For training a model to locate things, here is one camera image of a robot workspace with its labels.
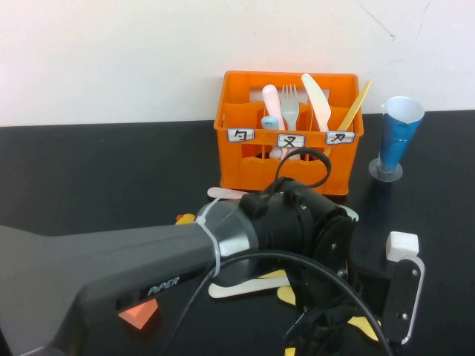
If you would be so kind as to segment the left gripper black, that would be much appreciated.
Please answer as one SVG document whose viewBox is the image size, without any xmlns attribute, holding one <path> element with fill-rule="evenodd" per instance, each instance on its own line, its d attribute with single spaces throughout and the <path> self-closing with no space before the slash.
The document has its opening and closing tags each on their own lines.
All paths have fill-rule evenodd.
<svg viewBox="0 0 475 356">
<path fill-rule="evenodd" d="M 364 317 L 382 333 L 382 308 L 389 279 L 381 272 L 354 263 L 335 269 L 320 263 L 294 260 L 289 263 L 289 281 L 295 295 L 297 320 L 290 336 L 330 336 L 354 317 Z"/>
</svg>

